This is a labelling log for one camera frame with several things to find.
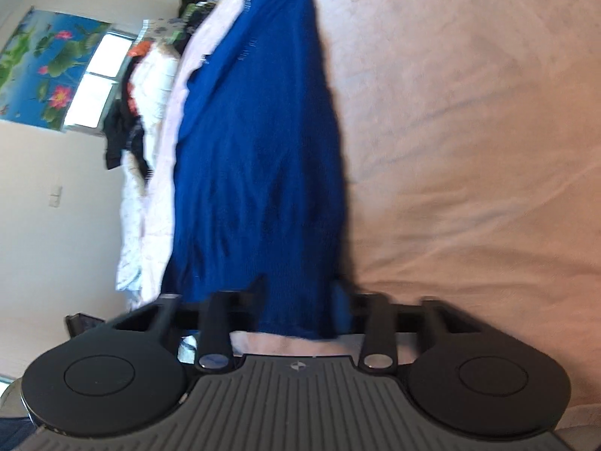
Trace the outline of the floral white cushion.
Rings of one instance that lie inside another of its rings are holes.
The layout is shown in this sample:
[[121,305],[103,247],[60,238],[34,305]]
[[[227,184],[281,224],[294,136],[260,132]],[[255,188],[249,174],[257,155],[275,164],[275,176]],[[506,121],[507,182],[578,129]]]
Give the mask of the floral white cushion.
[[137,41],[174,40],[184,29],[184,22],[177,17],[161,17],[143,20]]

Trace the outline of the pink floral bed sheet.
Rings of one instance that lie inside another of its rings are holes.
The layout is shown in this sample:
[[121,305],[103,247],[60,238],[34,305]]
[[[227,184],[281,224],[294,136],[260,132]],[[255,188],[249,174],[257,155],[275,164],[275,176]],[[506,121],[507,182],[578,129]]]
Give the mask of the pink floral bed sheet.
[[349,273],[440,297],[600,400],[600,0],[316,0]]

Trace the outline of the white quilted pillow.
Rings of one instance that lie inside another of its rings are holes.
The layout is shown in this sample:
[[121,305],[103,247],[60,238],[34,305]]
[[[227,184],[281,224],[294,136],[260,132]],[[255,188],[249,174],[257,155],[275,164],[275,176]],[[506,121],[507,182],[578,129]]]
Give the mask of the white quilted pillow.
[[129,79],[131,96],[143,125],[143,150],[155,154],[156,142],[179,68],[179,55],[169,46],[156,45],[140,59]]

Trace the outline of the black clothes heap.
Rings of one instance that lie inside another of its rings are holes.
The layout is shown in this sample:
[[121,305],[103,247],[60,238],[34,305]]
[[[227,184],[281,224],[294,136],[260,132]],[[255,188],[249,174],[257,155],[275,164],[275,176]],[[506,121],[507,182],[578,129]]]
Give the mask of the black clothes heap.
[[122,80],[117,85],[116,98],[104,118],[103,132],[106,139],[106,169],[112,170],[119,167],[123,154],[130,152],[133,154],[143,181],[147,182],[152,176],[152,169],[143,154],[145,152],[143,150],[145,130],[142,116],[140,116],[131,95],[133,86],[129,83],[133,71],[141,60],[140,56],[134,56],[129,60]]

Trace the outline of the window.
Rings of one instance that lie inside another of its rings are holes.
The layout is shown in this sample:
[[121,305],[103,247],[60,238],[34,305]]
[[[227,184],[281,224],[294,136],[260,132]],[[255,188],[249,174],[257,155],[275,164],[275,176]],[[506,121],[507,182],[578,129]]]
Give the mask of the window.
[[135,37],[107,33],[100,41],[68,107],[64,130],[100,135],[103,120],[117,95]]

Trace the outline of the white wall switch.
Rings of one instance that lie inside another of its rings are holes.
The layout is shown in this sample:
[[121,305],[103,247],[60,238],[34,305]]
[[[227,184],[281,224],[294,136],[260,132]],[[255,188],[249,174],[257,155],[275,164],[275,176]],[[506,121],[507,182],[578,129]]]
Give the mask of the white wall switch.
[[49,206],[51,208],[58,208],[60,206],[61,198],[62,186],[54,185],[53,188],[51,188],[51,192],[49,194]]

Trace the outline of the blue knit sweater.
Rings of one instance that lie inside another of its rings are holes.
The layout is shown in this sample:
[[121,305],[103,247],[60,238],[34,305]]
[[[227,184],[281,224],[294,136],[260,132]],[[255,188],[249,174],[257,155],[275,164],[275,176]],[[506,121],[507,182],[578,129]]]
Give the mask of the blue knit sweater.
[[346,201],[314,0],[248,0],[187,89],[163,291],[253,289],[259,331],[332,337]]

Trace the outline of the lotus flower window blind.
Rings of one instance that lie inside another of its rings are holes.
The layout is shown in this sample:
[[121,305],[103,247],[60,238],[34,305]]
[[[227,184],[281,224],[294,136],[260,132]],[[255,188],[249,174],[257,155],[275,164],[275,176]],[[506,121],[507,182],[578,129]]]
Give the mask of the lotus flower window blind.
[[1,118],[59,132],[109,27],[31,8],[1,51]]

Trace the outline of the orange garment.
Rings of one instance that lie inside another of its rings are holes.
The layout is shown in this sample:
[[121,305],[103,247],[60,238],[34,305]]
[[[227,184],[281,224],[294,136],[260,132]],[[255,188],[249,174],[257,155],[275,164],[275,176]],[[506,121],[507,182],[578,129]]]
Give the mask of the orange garment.
[[145,57],[152,49],[152,41],[140,41],[129,49],[129,57]]

